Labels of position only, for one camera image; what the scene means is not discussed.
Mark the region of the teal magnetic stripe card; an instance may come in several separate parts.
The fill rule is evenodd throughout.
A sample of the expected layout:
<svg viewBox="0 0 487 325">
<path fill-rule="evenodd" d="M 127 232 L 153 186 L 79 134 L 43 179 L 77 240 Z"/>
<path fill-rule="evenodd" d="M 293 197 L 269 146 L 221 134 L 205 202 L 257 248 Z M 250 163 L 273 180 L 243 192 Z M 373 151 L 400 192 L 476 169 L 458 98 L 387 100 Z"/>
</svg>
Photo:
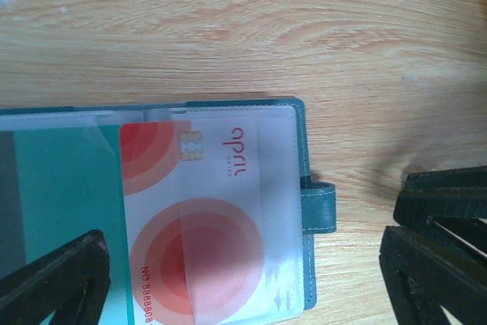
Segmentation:
<svg viewBox="0 0 487 325">
<path fill-rule="evenodd" d="M 1 133 L 1 276 L 99 229 L 110 255 L 102 324 L 131 324 L 118 126 Z"/>
</svg>

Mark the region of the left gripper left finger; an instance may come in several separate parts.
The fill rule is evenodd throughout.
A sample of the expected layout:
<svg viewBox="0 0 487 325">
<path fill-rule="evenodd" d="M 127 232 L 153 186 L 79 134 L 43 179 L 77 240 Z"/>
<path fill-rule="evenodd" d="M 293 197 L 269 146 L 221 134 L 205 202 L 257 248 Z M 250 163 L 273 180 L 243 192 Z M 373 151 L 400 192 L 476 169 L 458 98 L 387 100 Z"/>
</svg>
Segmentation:
<svg viewBox="0 0 487 325">
<path fill-rule="evenodd" d="M 1 279 L 1 323 L 97 324 L 109 287 L 107 243 L 90 230 Z"/>
</svg>

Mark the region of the teal card holder wallet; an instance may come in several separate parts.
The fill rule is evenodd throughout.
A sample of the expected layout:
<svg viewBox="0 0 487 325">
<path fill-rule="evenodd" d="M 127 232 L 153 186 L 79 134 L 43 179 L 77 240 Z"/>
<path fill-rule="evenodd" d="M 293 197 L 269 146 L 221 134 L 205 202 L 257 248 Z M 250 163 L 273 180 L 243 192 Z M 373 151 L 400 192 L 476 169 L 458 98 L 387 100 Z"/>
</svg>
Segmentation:
<svg viewBox="0 0 487 325">
<path fill-rule="evenodd" d="M 245 317 L 219 324 L 271 324 L 299 317 L 317 301 L 314 237 L 336 229 L 336 190 L 314 179 L 301 100 L 3 109 L 1 133 L 231 117 L 256 124 L 264 267 L 258 291 L 244 306 Z"/>
</svg>

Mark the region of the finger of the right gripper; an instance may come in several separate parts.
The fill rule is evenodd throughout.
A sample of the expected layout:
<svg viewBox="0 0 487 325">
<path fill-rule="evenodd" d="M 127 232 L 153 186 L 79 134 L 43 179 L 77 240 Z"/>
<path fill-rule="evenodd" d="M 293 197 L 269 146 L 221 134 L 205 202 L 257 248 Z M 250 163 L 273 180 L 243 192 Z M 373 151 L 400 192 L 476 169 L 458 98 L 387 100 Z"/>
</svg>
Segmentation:
<svg viewBox="0 0 487 325">
<path fill-rule="evenodd" d="M 460 249 L 436 228 L 432 219 L 485 218 L 486 168 L 469 167 L 410 174 L 399 192 L 393 211 L 395 222 L 471 260 L 473 254 Z"/>
</svg>

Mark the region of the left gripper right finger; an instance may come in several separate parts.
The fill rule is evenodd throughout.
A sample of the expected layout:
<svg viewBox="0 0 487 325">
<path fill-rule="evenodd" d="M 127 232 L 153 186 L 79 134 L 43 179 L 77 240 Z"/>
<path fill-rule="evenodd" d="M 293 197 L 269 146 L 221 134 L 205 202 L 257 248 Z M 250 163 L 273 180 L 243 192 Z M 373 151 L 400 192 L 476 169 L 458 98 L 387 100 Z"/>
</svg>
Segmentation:
<svg viewBox="0 0 487 325">
<path fill-rule="evenodd" d="M 467 259 L 404 227 L 388 226 L 379 255 L 397 323 L 486 323 L 486 261 Z"/>
</svg>

